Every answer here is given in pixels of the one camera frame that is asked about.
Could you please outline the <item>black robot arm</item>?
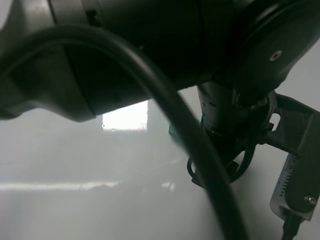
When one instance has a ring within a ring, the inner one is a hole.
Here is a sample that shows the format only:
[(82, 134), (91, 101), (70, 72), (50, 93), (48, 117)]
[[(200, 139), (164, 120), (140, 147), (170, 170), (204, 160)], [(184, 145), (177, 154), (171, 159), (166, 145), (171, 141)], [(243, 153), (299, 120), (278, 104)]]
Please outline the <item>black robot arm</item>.
[[(197, 86), (201, 123), (232, 181), (257, 143), (259, 108), (320, 37), (317, 0), (14, 0), (0, 58), (37, 32), (77, 25), (108, 31), (148, 56), (176, 89)], [(43, 108), (83, 122), (145, 100), (137, 82), (97, 49), (59, 44), (0, 76), (0, 118)]]

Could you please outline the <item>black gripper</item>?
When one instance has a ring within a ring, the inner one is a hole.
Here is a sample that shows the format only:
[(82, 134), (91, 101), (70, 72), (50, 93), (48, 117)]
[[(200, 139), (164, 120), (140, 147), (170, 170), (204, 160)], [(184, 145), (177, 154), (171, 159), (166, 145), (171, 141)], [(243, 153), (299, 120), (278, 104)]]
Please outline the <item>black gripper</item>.
[(230, 182), (248, 169), (259, 137), (273, 113), (273, 94), (245, 107), (236, 101), (234, 90), (219, 83), (198, 85), (201, 105), (200, 127), (216, 148)]

